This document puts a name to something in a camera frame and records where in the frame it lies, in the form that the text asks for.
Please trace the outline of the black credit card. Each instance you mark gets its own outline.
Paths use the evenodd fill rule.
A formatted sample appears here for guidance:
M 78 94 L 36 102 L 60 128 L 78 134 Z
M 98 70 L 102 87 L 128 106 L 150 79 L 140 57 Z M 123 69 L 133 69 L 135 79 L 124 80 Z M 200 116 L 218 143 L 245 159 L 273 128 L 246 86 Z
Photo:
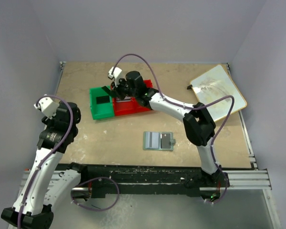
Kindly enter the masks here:
M 107 86 L 103 86 L 102 89 L 112 98 L 116 97 L 115 91 L 111 90 L 109 87 Z

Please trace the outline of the green card holder wallet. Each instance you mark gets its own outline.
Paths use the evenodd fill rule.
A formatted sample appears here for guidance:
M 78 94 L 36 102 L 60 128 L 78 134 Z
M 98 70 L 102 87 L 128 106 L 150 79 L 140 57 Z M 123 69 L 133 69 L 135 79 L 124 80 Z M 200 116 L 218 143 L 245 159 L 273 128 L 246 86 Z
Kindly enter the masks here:
M 143 133 L 143 150 L 173 151 L 175 143 L 173 132 L 145 131 Z

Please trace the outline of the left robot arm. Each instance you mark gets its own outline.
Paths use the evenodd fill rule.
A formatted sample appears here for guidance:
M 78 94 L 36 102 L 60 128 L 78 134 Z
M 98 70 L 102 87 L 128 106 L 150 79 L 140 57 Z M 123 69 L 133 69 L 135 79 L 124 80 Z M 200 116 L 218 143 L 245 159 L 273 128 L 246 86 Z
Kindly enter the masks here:
M 48 187 L 56 166 L 78 134 L 79 107 L 72 102 L 56 103 L 48 97 L 41 99 L 37 109 L 44 113 L 41 121 L 46 127 L 39 135 L 32 169 L 13 206 L 1 214 L 2 220 L 19 229 L 50 228 L 54 208 L 81 180 L 79 165 L 76 165 L 67 169 L 57 184 Z

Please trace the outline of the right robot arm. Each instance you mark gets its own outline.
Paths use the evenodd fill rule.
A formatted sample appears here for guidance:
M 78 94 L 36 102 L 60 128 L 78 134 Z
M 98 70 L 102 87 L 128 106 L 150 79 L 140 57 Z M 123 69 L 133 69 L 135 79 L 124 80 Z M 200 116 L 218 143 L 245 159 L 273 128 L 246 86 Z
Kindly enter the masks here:
M 159 90 L 148 87 L 138 71 L 128 72 L 123 77 L 122 70 L 116 67 L 109 70 L 108 78 L 112 80 L 111 97 L 120 100 L 134 98 L 141 107 L 163 112 L 181 121 L 187 139 L 197 147 L 203 173 L 212 179 L 219 177 L 222 169 L 215 157 L 216 125 L 206 105 L 187 104 L 167 97 Z

